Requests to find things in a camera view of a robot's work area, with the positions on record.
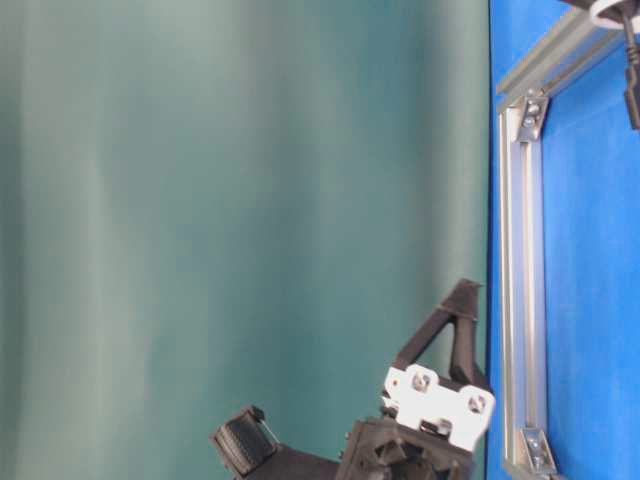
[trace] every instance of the teal backdrop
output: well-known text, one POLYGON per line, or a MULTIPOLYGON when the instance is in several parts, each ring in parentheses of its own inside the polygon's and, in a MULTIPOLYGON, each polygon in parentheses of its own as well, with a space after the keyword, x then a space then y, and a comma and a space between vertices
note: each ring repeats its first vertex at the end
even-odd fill
POLYGON ((248 403, 336 458, 485 283, 488 72, 486 1, 2 2, 0 477, 225 479, 248 403))

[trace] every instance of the white mounting plate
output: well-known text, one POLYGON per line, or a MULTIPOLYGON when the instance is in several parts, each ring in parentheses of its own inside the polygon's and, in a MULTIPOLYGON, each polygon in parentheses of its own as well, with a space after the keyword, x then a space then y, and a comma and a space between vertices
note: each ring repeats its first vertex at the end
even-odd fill
POLYGON ((467 385, 459 392, 440 385, 440 377, 421 365, 406 370, 391 367, 384 382, 390 398, 385 406, 397 410, 396 421, 414 430, 423 422, 449 434, 449 443, 473 452, 487 431, 495 398, 486 390, 467 385))
MULTIPOLYGON (((617 5, 618 3, 622 3, 622 1, 623 0, 598 0, 596 3, 591 5, 591 9, 589 9, 591 22, 596 27, 607 28, 610 30, 622 30, 624 28, 622 23, 614 22, 613 20, 609 20, 608 18, 603 18, 600 16, 602 12, 617 5)), ((640 30, 640 16, 636 15, 635 17, 633 17, 631 19, 631 23, 636 31, 640 30)))

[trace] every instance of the white cable ring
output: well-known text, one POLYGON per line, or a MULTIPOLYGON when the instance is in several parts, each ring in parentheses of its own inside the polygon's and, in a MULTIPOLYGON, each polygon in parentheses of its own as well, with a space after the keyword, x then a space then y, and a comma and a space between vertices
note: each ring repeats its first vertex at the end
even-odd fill
MULTIPOLYGON (((614 22, 613 20, 609 20, 608 18, 600 17, 600 14, 607 10, 608 8, 617 5, 618 3, 622 3, 624 0, 598 0, 596 3, 591 5, 589 9, 589 13, 591 14, 591 22, 600 28, 608 28, 609 30, 622 30, 624 26, 622 23, 614 22)), ((633 24, 634 30, 637 32, 640 30, 640 16, 635 16, 631 20, 633 24)))

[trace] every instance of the black bracket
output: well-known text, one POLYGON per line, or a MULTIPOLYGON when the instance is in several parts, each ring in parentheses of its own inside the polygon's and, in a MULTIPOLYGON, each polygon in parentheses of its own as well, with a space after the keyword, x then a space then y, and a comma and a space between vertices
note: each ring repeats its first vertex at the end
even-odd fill
POLYGON ((460 280, 400 350, 392 364, 393 367, 405 370, 415 363, 444 327, 451 323, 454 326, 449 367, 451 382, 444 378, 441 382, 452 390, 460 390, 465 385, 475 385, 491 391, 489 382, 475 362, 479 288, 480 285, 471 280, 460 280))

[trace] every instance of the aluminum extrusion frame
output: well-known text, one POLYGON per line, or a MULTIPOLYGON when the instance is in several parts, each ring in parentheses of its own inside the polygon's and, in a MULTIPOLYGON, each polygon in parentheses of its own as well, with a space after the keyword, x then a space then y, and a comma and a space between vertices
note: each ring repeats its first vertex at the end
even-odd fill
MULTIPOLYGON (((595 27, 570 9, 499 83, 500 258, 504 429, 503 466, 515 479, 535 473, 523 429, 547 430, 546 319, 542 151, 518 129, 529 92, 552 98, 622 43, 619 32, 595 27)), ((555 464, 550 456, 550 465, 555 464)))

